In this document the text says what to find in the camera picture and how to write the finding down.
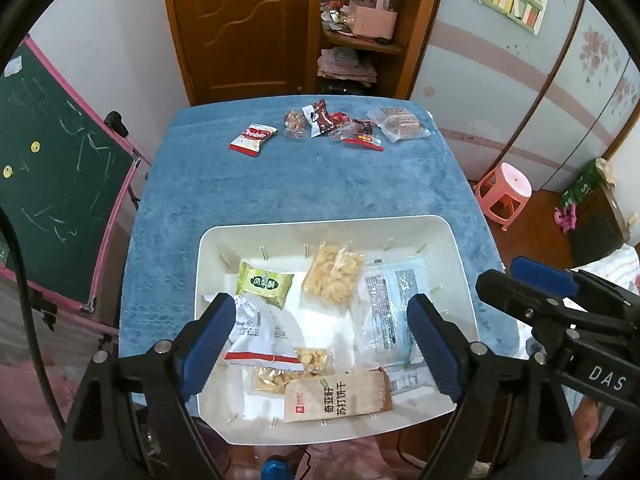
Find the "white red-striped snack bag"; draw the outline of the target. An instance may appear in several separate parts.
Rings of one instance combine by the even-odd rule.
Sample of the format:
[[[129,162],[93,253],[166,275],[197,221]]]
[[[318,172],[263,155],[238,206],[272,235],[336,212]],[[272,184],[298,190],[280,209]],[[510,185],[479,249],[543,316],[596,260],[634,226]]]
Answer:
[[[295,349],[304,343],[294,315],[254,295],[234,295],[235,322],[219,363],[237,366],[301,368]]]

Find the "large white blue bag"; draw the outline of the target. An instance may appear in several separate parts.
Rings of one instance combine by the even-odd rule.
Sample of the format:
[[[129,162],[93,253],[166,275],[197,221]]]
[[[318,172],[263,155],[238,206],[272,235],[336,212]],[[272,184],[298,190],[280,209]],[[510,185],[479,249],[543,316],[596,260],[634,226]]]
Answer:
[[[414,295],[427,291],[426,265],[419,258],[375,262],[363,268],[350,306],[356,367],[405,367],[422,361],[408,325],[407,307]]]

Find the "beige soda cracker pack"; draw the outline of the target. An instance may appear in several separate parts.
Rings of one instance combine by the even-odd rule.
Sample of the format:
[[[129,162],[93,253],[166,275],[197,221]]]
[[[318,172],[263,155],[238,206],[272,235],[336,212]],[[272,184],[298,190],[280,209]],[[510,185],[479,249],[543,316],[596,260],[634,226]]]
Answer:
[[[286,422],[342,419],[392,409],[390,380],[382,368],[295,379],[285,387]]]

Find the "clear bag yellow puffs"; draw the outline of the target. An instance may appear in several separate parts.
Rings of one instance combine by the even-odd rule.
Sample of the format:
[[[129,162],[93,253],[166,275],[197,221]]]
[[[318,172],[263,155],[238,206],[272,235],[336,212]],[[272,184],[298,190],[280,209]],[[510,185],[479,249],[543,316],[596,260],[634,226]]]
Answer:
[[[334,370],[334,352],[331,349],[299,347],[295,352],[301,368],[257,367],[254,371],[254,390],[282,396],[286,386],[293,380],[323,376]]]

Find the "green pastry packet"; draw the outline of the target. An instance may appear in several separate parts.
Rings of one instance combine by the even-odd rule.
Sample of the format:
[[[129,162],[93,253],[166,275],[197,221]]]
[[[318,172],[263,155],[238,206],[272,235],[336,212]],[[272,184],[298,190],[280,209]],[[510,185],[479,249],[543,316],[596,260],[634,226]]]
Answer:
[[[254,295],[265,300],[267,304],[283,309],[293,280],[294,275],[291,273],[262,270],[242,261],[236,279],[235,293]]]

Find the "yellow cracker clear pack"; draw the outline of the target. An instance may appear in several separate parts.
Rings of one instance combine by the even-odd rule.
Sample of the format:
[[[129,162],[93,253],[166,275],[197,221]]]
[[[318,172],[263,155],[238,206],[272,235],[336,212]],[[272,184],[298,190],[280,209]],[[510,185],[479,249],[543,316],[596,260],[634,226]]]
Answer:
[[[303,280],[303,292],[334,307],[348,307],[366,259],[349,244],[322,244]]]

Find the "clear bag brown cakes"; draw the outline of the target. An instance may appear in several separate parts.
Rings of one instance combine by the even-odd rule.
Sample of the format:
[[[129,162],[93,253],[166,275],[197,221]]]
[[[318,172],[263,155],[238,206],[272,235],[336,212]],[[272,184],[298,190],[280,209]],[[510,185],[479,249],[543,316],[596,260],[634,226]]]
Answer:
[[[415,114],[403,107],[382,107],[367,111],[370,119],[390,143],[427,138],[431,135]]]

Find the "red candy clear bag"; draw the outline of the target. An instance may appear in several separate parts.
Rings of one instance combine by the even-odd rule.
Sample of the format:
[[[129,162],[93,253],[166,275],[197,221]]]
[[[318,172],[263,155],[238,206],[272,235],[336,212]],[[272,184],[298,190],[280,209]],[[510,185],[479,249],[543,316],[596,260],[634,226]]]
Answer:
[[[373,133],[373,125],[370,120],[354,119],[344,122],[332,132],[331,138],[354,148],[366,148],[376,152],[384,151],[382,140]]]

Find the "red white cookie packet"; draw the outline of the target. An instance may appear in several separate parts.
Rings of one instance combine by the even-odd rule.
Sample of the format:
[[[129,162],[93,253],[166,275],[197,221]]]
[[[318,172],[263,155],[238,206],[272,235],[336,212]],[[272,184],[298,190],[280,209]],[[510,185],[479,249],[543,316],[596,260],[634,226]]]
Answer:
[[[233,139],[229,148],[244,155],[257,157],[259,155],[262,144],[267,142],[278,132],[273,126],[262,124],[250,124],[235,139]]]

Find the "dark red brown snack packet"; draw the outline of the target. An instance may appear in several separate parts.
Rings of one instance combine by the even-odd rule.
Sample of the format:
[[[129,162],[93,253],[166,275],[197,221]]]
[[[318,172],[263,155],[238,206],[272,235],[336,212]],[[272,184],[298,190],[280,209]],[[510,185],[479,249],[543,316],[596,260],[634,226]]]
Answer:
[[[350,118],[342,112],[331,114],[326,107],[325,100],[319,100],[303,106],[302,112],[310,125],[310,136],[312,138],[322,136],[322,134],[334,133],[339,128],[350,123]]]

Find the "pink plastic stool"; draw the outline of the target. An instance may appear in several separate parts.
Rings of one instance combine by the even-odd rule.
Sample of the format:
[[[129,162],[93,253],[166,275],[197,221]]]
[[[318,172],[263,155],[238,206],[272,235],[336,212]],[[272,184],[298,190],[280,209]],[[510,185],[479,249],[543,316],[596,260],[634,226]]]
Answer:
[[[533,189],[518,168],[500,162],[473,186],[473,192],[485,217],[506,231],[524,210]]]

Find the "blue table cloth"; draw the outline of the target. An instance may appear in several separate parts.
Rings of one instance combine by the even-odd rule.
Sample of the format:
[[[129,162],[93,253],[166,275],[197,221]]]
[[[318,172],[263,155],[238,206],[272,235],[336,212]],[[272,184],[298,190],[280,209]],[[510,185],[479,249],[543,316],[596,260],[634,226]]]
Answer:
[[[175,114],[132,228],[121,354],[145,352],[190,321],[198,244],[214,226],[436,214],[451,226],[469,280],[501,268],[487,221],[437,128],[379,152],[282,133],[254,157],[230,148],[253,122],[280,126],[309,103],[309,96],[272,96]]]

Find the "wooden corner shelf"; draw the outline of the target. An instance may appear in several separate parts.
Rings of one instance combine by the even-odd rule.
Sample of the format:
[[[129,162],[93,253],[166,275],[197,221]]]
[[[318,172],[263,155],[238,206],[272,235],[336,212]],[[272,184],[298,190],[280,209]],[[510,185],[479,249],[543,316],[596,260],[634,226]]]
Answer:
[[[430,39],[440,0],[309,0],[304,90],[346,80],[321,63],[323,49],[348,47],[366,56],[380,96],[407,99]]]

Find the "brown wooden door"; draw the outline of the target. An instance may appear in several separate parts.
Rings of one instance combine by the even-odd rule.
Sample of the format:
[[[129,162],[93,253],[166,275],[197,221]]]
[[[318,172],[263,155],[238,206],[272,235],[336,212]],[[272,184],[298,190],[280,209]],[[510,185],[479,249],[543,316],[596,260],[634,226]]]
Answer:
[[[165,0],[191,104],[303,92],[310,0]]]

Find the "green chalkboard pink frame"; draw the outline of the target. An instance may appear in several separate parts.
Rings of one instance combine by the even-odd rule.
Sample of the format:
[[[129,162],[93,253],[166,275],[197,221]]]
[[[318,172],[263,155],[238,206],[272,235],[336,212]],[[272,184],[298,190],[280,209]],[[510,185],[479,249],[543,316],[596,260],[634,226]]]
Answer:
[[[25,38],[1,73],[1,207],[33,288],[93,303],[140,160]]]

